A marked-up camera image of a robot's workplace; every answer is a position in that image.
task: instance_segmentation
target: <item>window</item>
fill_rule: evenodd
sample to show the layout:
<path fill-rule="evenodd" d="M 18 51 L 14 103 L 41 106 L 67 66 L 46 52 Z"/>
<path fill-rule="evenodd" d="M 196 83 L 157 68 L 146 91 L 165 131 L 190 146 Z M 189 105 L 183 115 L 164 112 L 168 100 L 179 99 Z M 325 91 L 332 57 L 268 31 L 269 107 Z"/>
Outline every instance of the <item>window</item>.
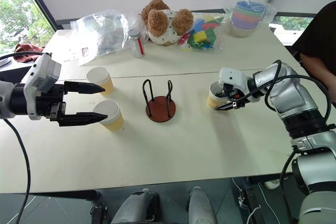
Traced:
<path fill-rule="evenodd" d="M 0 0 L 0 54 L 18 43 L 45 46 L 54 30 L 34 0 Z"/>
<path fill-rule="evenodd" d="M 284 46 L 291 46 L 300 37 L 313 18 L 276 16 L 270 27 Z"/>

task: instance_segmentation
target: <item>brown teddy bear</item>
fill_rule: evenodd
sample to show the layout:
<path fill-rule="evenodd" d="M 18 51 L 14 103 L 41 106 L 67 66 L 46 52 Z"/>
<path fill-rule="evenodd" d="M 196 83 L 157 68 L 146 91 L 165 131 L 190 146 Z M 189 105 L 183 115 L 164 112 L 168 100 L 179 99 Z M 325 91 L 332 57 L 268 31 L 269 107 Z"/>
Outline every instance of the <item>brown teddy bear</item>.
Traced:
<path fill-rule="evenodd" d="M 149 38 L 156 44 L 168 46 L 178 41 L 192 26 L 193 14 L 188 9 L 174 12 L 162 0 L 152 0 L 141 12 Z"/>

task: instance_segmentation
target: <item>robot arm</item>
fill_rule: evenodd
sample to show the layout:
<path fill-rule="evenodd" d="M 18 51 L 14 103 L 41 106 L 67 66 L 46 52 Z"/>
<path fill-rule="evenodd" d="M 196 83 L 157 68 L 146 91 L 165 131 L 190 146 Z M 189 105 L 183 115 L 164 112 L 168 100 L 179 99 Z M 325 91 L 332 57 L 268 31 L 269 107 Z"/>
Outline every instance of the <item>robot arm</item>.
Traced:
<path fill-rule="evenodd" d="M 60 70 L 59 63 L 53 61 L 50 55 L 43 54 L 27 73 L 26 84 L 14 85 L 0 81 L 0 119 L 28 115 L 31 120 L 39 120 L 44 116 L 57 121 L 59 126 L 86 125 L 105 119 L 107 115 L 93 112 L 65 115 L 64 94 L 93 94 L 104 91 L 104 88 L 83 82 L 65 81 L 64 84 L 55 84 Z"/>
<path fill-rule="evenodd" d="M 259 101 L 267 93 L 270 84 L 266 83 L 273 81 L 277 68 L 277 63 L 272 64 L 265 70 L 254 73 L 252 78 L 241 71 L 222 68 L 218 81 L 222 92 L 217 96 L 226 97 L 230 103 L 217 109 L 237 109 L 246 103 Z M 278 77 L 294 74 L 297 73 L 290 66 L 281 64 Z M 311 197 L 323 197 L 321 192 L 325 191 L 336 194 L 336 134 L 331 130 L 335 126 L 326 124 L 311 95 L 300 84 L 299 78 L 277 81 L 270 90 L 269 97 L 292 138 L 292 149 L 301 154 L 292 161 L 292 171 L 300 190 Z M 320 211 L 322 216 L 322 212 L 326 211 L 322 206 L 325 204 L 312 207 L 310 198 L 307 197 L 306 200 L 310 204 L 302 205 L 301 217 L 305 216 L 303 219 L 309 219 L 307 215 L 315 215 L 316 211 Z M 327 212 L 331 212 L 336 218 L 335 202 Z"/>

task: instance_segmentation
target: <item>black cable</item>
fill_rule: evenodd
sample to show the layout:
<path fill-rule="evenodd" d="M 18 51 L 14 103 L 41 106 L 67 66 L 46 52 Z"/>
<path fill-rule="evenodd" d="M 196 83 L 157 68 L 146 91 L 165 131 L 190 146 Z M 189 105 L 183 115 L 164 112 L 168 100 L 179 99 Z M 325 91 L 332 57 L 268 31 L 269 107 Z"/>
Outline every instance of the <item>black cable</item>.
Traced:
<path fill-rule="evenodd" d="M 14 52 L 9 55 L 3 55 L 0 57 L 0 60 L 7 59 L 9 57 L 15 57 L 15 56 L 20 56 L 20 55 L 42 55 L 45 54 L 45 52 Z"/>
<path fill-rule="evenodd" d="M 19 144 L 21 146 L 21 149 L 22 149 L 23 155 L 25 156 L 25 161 L 26 161 L 26 168 L 27 168 L 27 189 L 26 189 L 25 200 L 23 201 L 23 204 L 21 206 L 20 212 L 19 212 L 19 214 L 17 216 L 17 219 L 16 219 L 16 224 L 19 224 L 20 219 L 21 219 L 21 215 L 22 215 L 23 210 L 24 210 L 24 208 L 26 206 L 26 203 L 27 203 L 27 200 L 28 200 L 28 196 L 29 196 L 29 191 L 30 191 L 30 167 L 29 167 L 29 160 L 28 160 L 28 155 L 27 155 L 25 146 L 23 145 L 22 139 L 21 139 L 20 134 L 18 133 L 17 129 L 9 122 L 9 120 L 4 119 L 4 121 L 14 131 L 14 133 L 15 133 L 15 135 L 17 137 L 17 140 L 19 141 Z"/>
<path fill-rule="evenodd" d="M 273 81 L 271 83 L 271 85 L 269 86 L 266 94 L 265 94 L 265 104 L 266 106 L 270 109 L 270 110 L 273 110 L 273 111 L 276 111 L 271 105 L 269 105 L 268 103 L 268 97 L 269 97 L 269 94 L 271 93 L 272 91 L 272 88 L 274 87 L 275 83 L 277 82 L 277 78 L 279 77 L 279 74 L 280 74 L 280 70 L 281 70 L 281 60 L 276 60 L 274 63 L 277 63 L 278 64 L 278 67 L 277 67 L 277 71 L 275 72 L 275 75 L 274 75 L 274 78 L 273 78 Z"/>
<path fill-rule="evenodd" d="M 280 189 L 281 189 L 281 193 L 282 193 L 282 197 L 283 197 L 283 200 L 285 202 L 285 206 L 286 206 L 286 214 L 287 214 L 287 218 L 288 218 L 288 222 L 289 224 L 292 224 L 293 223 L 293 217 L 292 217 L 292 214 L 290 212 L 290 208 L 289 208 L 289 204 L 288 204 L 288 201 L 287 201 L 287 197 L 286 197 L 286 194 L 285 194 L 285 190 L 283 189 L 284 187 L 284 181 L 283 179 L 285 178 L 285 174 L 286 174 L 286 170 L 289 166 L 289 163 L 291 162 L 291 160 L 293 159 L 295 155 L 295 151 L 292 151 L 292 153 L 289 155 L 285 165 L 283 166 L 283 169 L 282 169 L 282 172 L 281 172 L 281 175 L 280 175 Z"/>
<path fill-rule="evenodd" d="M 291 74 L 289 76 L 281 76 L 281 77 L 278 77 L 276 79 L 276 81 L 278 81 L 278 80 L 284 80 L 284 79 L 289 79 L 289 78 L 299 78 L 299 79 L 310 80 L 310 81 L 314 82 L 322 90 L 322 92 L 324 93 L 325 98 L 327 100 L 327 111 L 326 111 L 326 114 L 324 116 L 324 120 L 327 121 L 328 118 L 329 118 L 329 115 L 330 115 L 330 111 L 331 111 L 331 98 L 330 98 L 329 92 L 328 92 L 327 88 L 324 86 L 324 84 L 322 82 L 320 82 L 319 80 L 315 79 L 315 78 L 311 78 L 309 76 L 302 76 L 300 74 Z M 256 89 L 253 89 L 251 92 L 249 92 L 247 95 L 245 95 L 245 96 L 243 96 L 241 98 L 238 98 L 238 99 L 228 99 L 228 100 L 230 102 L 240 102 L 240 101 L 242 101 L 242 100 L 250 97 L 251 95 L 255 94 L 259 90 L 261 90 L 263 88 L 266 88 L 272 82 L 273 82 L 273 80 L 264 83 L 260 87 L 258 87 Z M 224 106 L 225 105 L 219 106 L 219 107 L 216 108 L 216 110 L 221 110 L 221 108 L 224 107 Z"/>

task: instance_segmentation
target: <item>yellow block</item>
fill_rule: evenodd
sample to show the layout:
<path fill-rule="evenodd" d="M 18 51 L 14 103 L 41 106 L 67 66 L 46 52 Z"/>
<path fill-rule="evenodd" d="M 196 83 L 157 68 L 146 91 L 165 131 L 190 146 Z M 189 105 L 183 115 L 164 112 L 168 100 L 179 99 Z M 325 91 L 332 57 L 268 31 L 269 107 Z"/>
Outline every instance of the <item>yellow block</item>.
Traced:
<path fill-rule="evenodd" d="M 209 22 L 211 20 L 214 20 L 214 18 L 212 16 L 210 16 L 210 15 L 204 17 L 204 21 L 205 22 Z"/>
<path fill-rule="evenodd" d="M 202 42 L 207 39 L 205 31 L 199 31 L 194 34 L 194 40 L 195 42 Z"/>

